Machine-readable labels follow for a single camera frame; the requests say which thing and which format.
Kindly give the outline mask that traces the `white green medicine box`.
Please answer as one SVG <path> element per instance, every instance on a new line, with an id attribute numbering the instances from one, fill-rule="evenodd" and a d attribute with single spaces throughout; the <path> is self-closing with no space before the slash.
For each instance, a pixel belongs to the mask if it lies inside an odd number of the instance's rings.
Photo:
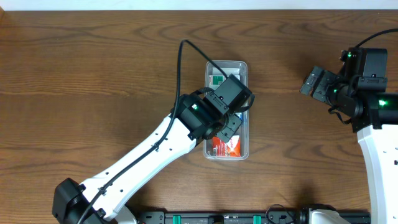
<path id="1" fill-rule="evenodd" d="M 209 75 L 207 78 L 207 87 L 216 90 L 225 80 L 224 75 Z"/>

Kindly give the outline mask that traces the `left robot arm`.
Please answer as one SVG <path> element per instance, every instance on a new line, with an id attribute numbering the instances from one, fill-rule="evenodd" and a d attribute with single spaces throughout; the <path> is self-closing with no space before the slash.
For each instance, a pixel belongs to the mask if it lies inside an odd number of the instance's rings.
<path id="1" fill-rule="evenodd" d="M 52 214 L 59 223 L 135 223 L 127 201 L 172 161 L 214 136 L 227 141 L 242 121 L 248 95 L 194 91 L 176 99 L 155 131 L 104 171 L 77 183 L 67 178 L 55 189 Z"/>

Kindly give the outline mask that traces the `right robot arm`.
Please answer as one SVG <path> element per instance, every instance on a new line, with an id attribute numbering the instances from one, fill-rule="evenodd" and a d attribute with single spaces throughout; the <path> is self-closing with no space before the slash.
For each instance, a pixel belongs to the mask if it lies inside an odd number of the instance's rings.
<path id="1" fill-rule="evenodd" d="M 366 165 L 371 223 L 397 223 L 397 94 L 386 92 L 386 79 L 314 67 L 300 92 L 348 117 Z"/>

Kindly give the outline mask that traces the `red Panadol box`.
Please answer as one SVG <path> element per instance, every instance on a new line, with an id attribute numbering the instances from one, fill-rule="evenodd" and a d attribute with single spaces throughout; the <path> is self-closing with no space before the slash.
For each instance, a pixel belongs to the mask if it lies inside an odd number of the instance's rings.
<path id="1" fill-rule="evenodd" d="M 241 157 L 241 138 L 234 135 L 228 142 L 214 137 L 212 140 L 212 156 L 216 157 Z"/>

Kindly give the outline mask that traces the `blue cooling sheet box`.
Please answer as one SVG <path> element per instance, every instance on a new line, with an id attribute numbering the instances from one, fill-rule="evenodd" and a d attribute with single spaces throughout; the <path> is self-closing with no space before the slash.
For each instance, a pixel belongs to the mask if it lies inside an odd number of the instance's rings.
<path id="1" fill-rule="evenodd" d="M 246 73 L 240 73 L 239 80 L 243 85 L 248 86 L 248 78 L 247 78 Z M 243 126 L 246 126 L 248 124 L 248 112 L 247 111 L 235 113 L 235 115 L 240 118 Z"/>

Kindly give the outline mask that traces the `clear plastic container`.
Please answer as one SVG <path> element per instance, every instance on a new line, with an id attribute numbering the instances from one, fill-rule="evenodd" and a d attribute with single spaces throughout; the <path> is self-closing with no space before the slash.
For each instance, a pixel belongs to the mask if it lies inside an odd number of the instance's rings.
<path id="1" fill-rule="evenodd" d="M 248 66 L 243 61 L 234 60 L 215 60 L 216 63 L 227 75 L 234 75 L 239 80 L 240 73 L 246 73 L 248 77 Z M 206 64 L 205 70 L 205 86 L 207 87 L 206 78 L 209 75 L 223 75 L 216 67 L 210 62 Z M 235 135 L 240 135 L 241 138 L 241 157 L 216 157 L 212 156 L 212 141 L 204 140 L 203 142 L 203 155 L 210 160 L 218 161 L 241 161 L 245 160 L 249 155 L 249 111 L 248 112 L 248 124 L 246 126 L 241 125 Z"/>

